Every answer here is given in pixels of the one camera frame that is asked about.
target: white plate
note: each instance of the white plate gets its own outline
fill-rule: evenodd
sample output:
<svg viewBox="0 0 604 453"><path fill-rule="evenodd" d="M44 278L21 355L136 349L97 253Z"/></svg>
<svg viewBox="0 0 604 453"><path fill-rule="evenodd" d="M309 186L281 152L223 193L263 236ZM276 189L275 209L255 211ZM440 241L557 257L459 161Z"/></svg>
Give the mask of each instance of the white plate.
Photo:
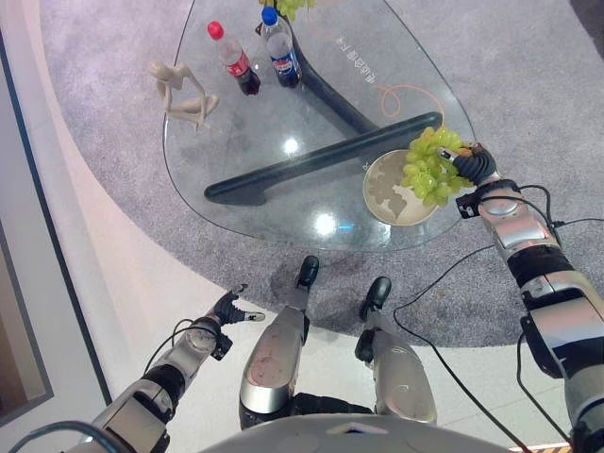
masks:
<svg viewBox="0 0 604 453"><path fill-rule="evenodd" d="M408 149L395 149L371 164L362 183L365 205L382 222L410 227L426 221L438 206L427 208L409 187L402 187Z"/></svg>

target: glass tabletop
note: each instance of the glass tabletop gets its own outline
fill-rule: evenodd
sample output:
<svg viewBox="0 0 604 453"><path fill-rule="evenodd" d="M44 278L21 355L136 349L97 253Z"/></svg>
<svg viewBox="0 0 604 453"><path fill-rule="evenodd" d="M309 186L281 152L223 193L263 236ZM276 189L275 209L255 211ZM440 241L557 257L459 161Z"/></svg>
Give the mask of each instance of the glass tabletop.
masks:
<svg viewBox="0 0 604 453"><path fill-rule="evenodd" d="M242 43L260 78L258 95L240 92L217 61L206 31L212 20ZM232 231L334 250L412 247L455 225L453 198L415 226L386 225L363 200L372 161L421 132L410 132L407 120L424 115L411 120L423 128L442 117L474 140L461 104L389 5L317 0L299 10L292 28L306 66L294 89L278 83L254 31L259 22L255 0L193 4L177 62L189 65L206 95L220 102L198 131L171 118L164 125L166 165L184 201ZM183 89L175 100L192 93ZM231 192L215 196L214 189Z"/></svg>

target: blue bottle cap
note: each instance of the blue bottle cap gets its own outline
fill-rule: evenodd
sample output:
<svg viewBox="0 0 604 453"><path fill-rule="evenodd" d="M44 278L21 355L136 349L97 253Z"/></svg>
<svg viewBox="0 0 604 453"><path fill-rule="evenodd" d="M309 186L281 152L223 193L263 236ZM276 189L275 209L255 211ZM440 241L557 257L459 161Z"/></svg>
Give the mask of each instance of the blue bottle cap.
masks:
<svg viewBox="0 0 604 453"><path fill-rule="evenodd" d="M277 23L277 10L273 7L264 7L262 9L262 21L265 25L274 25Z"/></svg>

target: black cable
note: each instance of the black cable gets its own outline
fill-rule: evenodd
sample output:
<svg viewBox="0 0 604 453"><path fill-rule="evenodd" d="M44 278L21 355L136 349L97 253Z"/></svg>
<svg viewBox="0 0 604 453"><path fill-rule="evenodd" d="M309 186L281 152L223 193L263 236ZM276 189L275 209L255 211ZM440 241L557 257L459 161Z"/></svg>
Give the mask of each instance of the black cable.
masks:
<svg viewBox="0 0 604 453"><path fill-rule="evenodd" d="M573 225L573 224L578 224L579 222L604 222L604 219L598 219L595 217L586 217L585 219L569 220L568 222L560 220L558 222L554 222L554 226L556 228L561 228L561 227L566 227L566 226Z"/></svg>
<svg viewBox="0 0 604 453"><path fill-rule="evenodd" d="M545 411L545 409L537 402L534 396L529 392L529 389L525 387L525 384L522 382L522 358L521 358L521 344L522 340L525 338L525 332L522 332L518 337L518 343L516 344L516 382L518 382L518 386L525 393L530 402L537 408L537 411L541 413L541 415L549 422L549 424L558 431L558 433L562 436L562 438L571 445L570 437L566 435L566 433L560 428L560 426L549 416L549 414Z"/></svg>
<svg viewBox="0 0 604 453"><path fill-rule="evenodd" d="M73 420L66 420L64 422L51 423L44 427L34 429L21 439L8 453L17 453L25 444L38 439L39 437L50 434L56 431L77 431L85 436L92 437L92 439L101 445L108 453L120 453L119 449L115 446L113 441L105 434L101 429L91 425L90 423L77 422Z"/></svg>
<svg viewBox="0 0 604 453"><path fill-rule="evenodd" d="M174 326L174 329L172 330L172 346L174 346L174 337L176 335L176 331L182 323L189 323L189 325L191 325L193 323L193 319L184 318L176 323L176 325Z"/></svg>
<svg viewBox="0 0 604 453"><path fill-rule="evenodd" d="M209 330L208 328L205 327L200 327L200 326L189 326L189 327L184 327L181 330L177 330L176 332L174 332L172 335L170 335L168 338L166 338L162 344L160 344L158 346L158 348L155 350L155 352L153 353L153 355L151 356L151 359L149 359L149 361L147 362L147 365L144 367L144 372L143 374L146 375L147 371L149 371L149 367L151 366L151 363L153 363L153 360L155 359L155 357L159 354L159 352L161 351L161 349L166 346L168 344L168 342L170 340L173 340L174 337L176 335L178 335L179 333L182 332L186 332L187 330L205 330L208 333L211 333L214 338L216 338L216 334L214 332L212 332L211 330Z"/></svg>
<svg viewBox="0 0 604 453"><path fill-rule="evenodd" d="M560 244L560 246L562 246L562 241L561 241L560 235L558 234L558 231L556 231L556 228L554 227L554 223L533 202L525 200L524 198L520 198L520 197L517 197L517 196L507 196L507 195L485 196L484 198L482 198L480 200L480 202L489 201L489 200L512 200L512 201L518 201L520 203L525 203L526 205L529 205L534 210L536 210L539 213L539 215L541 215L543 217L543 219L545 220L545 224L547 225L547 228L551 231L551 234L554 235L554 237L556 238L556 241L558 241L558 243Z"/></svg>
<svg viewBox="0 0 604 453"><path fill-rule="evenodd" d="M497 420L497 418L492 415L487 408L485 408L482 403L480 403L480 401L478 401L478 399L472 394L472 392L470 392L468 390L468 388L463 384L463 382L461 382L461 379L459 379L457 377L457 375L455 374L455 372L451 369L451 367L448 365L448 363L445 361L445 358L443 358L443 356L441 355L440 351L438 350L438 348L428 339L422 337L421 335L413 332L412 330L404 327L400 321L398 321L398 318L396 317L396 313L394 314L394 321L396 322L396 324L402 328L403 330L405 330L407 333L409 333L410 335L414 336L415 338L418 338L419 340L425 342L426 344L428 344L432 350L434 351L434 354L436 354L436 357L438 357L438 360L441 361L441 364L443 365L443 367L445 368L445 370L447 371L447 373L455 380L455 382L457 383L457 385L460 386L460 388L463 390L463 392L467 395L468 398L470 398L472 400L472 402L482 411L482 413L484 413L486 415L486 417L491 420L496 427L498 427L499 429L501 429L501 431L508 436L516 445L518 445L522 451L524 451L525 453L531 453L529 448L520 440L518 439L509 429L507 429L499 420Z"/></svg>
<svg viewBox="0 0 604 453"><path fill-rule="evenodd" d="M421 299L425 293L427 293L428 291L430 291L432 288L434 288L434 286L436 286L443 278L445 278L447 276L447 274L449 272L451 272L453 269L455 269L455 267L459 264L461 264L462 262L464 262L465 260L467 260L470 257L473 257L474 255L476 255L479 252L482 252L483 250L488 250L489 248L493 248L495 247L494 245L487 245L486 247L482 247L479 248L478 250L475 250L473 252L468 253L466 256L464 256L463 258L460 258L459 260L455 261L455 263L453 263L453 265L451 265L446 271L444 271L440 277L438 277L436 280L434 280L432 283L430 283L426 288L424 288L423 290L420 290L418 293L415 293L415 298L411 301L408 302L404 305L401 305L399 307L396 307L394 309L394 313L396 313L398 310L403 310L405 308L407 308L409 305L414 304L415 302L417 302L419 299Z"/></svg>
<svg viewBox="0 0 604 453"><path fill-rule="evenodd" d="M549 192L549 190L544 186L540 186L539 184L527 184L526 186L522 186L519 189L521 191L524 189L539 189L540 191L542 191L545 194L545 215L547 216L549 222L553 223L551 217L551 193Z"/></svg>

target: grape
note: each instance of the grape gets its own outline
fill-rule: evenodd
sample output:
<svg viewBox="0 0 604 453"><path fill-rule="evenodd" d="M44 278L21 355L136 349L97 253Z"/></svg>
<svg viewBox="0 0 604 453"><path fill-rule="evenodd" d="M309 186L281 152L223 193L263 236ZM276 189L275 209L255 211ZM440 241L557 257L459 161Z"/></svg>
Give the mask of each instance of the grape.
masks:
<svg viewBox="0 0 604 453"><path fill-rule="evenodd" d="M443 198L447 198L449 196L449 189L449 186L447 186L446 184L441 184L440 186L438 186L438 189L436 189L436 194Z"/></svg>
<svg viewBox="0 0 604 453"><path fill-rule="evenodd" d="M286 3L302 1L285 0ZM401 185L412 187L415 196L428 207L446 206L448 196L459 192L462 187L473 186L471 181L459 176L460 172L455 165L438 155L440 146L456 152L462 147L461 137L457 132L442 126L436 130L426 127L417 139L411 141L410 151L407 153L408 163L403 167L405 176Z"/></svg>
<svg viewBox="0 0 604 453"><path fill-rule="evenodd" d="M417 152L417 151L410 151L409 153L407 153L407 161L409 161L409 162L415 162L421 158L422 158L422 155L419 154L419 152Z"/></svg>
<svg viewBox="0 0 604 453"><path fill-rule="evenodd" d="M428 188L426 186L414 187L413 191L415 192L415 196L418 197L420 200L422 198L426 198L426 195L428 195Z"/></svg>
<svg viewBox="0 0 604 453"><path fill-rule="evenodd" d="M446 206L447 198L446 196L438 196L436 195L436 204L440 207Z"/></svg>
<svg viewBox="0 0 604 453"><path fill-rule="evenodd" d="M434 206L436 204L436 195L434 193L429 193L424 198L424 206Z"/></svg>
<svg viewBox="0 0 604 453"><path fill-rule="evenodd" d="M419 167L417 165L413 165L412 163L408 163L403 167L403 172L407 176L417 175L419 173Z"/></svg>
<svg viewBox="0 0 604 453"><path fill-rule="evenodd" d="M259 0L259 3L266 4L269 7L277 3L277 9L282 16L287 16L290 21L295 20L295 12L300 8L314 7L316 0Z"/></svg>

